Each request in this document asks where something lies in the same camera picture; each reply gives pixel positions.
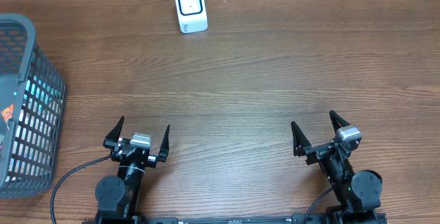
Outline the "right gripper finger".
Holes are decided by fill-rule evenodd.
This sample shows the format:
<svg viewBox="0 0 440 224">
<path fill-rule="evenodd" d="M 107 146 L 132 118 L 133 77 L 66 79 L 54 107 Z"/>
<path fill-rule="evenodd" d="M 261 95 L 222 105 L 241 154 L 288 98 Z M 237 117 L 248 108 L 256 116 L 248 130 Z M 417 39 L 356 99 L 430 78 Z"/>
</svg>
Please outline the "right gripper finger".
<svg viewBox="0 0 440 224">
<path fill-rule="evenodd" d="M 344 120 L 342 117 L 340 117 L 334 110 L 330 110 L 329 117 L 330 117 L 333 129 L 335 132 L 337 132 L 337 130 L 340 128 L 351 125 L 346 120 Z"/>
<path fill-rule="evenodd" d="M 295 121 L 291 122 L 291 129 L 293 135 L 294 155 L 297 157 L 306 155 L 305 151 L 311 148 L 309 140 Z"/>
</svg>

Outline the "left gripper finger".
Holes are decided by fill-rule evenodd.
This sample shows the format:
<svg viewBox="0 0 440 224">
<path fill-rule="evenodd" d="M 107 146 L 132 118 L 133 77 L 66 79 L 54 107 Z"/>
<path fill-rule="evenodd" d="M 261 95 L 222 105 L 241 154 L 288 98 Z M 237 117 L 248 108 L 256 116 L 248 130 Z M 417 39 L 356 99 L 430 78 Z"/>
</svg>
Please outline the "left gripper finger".
<svg viewBox="0 0 440 224">
<path fill-rule="evenodd" d="M 166 127 L 166 131 L 159 149 L 159 154 L 157 156 L 157 160 L 160 162 L 165 162 L 168 158 L 169 154 L 169 131 L 170 124 Z"/>
<path fill-rule="evenodd" d="M 103 146 L 105 148 L 115 148 L 118 146 L 118 140 L 122 131 L 124 123 L 124 116 L 122 116 L 118 123 L 113 127 L 113 129 L 106 135 L 103 141 Z"/>
</svg>

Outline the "orange snack packet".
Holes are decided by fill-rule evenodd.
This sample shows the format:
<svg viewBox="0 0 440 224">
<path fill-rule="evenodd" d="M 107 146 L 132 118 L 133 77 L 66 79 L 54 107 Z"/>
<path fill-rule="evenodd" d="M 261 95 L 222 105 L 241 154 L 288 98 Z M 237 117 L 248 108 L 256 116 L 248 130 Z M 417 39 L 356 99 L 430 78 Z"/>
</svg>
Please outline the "orange snack packet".
<svg viewBox="0 0 440 224">
<path fill-rule="evenodd" d="M 13 117 L 13 112 L 14 112 L 14 104 L 11 104 L 10 106 L 6 107 L 1 112 L 2 118 L 3 118 L 7 128 L 9 128 L 9 121 Z"/>
</svg>

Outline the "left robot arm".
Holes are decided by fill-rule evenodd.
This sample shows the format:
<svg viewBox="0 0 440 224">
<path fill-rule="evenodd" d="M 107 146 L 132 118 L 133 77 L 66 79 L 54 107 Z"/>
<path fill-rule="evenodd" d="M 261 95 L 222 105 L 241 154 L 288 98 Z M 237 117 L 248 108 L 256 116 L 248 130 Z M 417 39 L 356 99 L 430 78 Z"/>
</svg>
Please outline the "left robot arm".
<svg viewBox="0 0 440 224">
<path fill-rule="evenodd" d="M 142 180 L 147 168 L 165 162 L 169 154 L 167 127 L 157 155 L 151 154 L 151 136 L 134 133 L 131 138 L 121 137 L 124 117 L 104 138 L 103 146 L 111 150 L 109 158 L 118 162 L 116 175 L 102 178 L 96 185 L 98 209 L 95 223 L 147 223 L 145 215 L 137 211 Z"/>
</svg>

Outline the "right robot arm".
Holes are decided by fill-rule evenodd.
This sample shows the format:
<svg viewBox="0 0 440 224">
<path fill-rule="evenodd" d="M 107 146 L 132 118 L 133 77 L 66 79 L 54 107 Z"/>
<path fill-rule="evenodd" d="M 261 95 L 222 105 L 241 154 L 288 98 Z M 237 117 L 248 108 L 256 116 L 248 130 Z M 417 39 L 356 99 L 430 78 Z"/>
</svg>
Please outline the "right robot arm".
<svg viewBox="0 0 440 224">
<path fill-rule="evenodd" d="M 305 156 L 308 165 L 319 164 L 330 184 L 305 214 L 294 214 L 292 219 L 300 223 L 387 223 L 386 215 L 376 212 L 381 206 L 382 177 L 374 170 L 355 172 L 349 162 L 351 153 L 360 145 L 360 129 L 333 110 L 329 117 L 335 136 L 319 146 L 312 146 L 299 125 L 291 122 L 294 155 Z M 324 213 L 313 215 L 317 204 L 331 192 L 338 204 L 328 207 Z"/>
</svg>

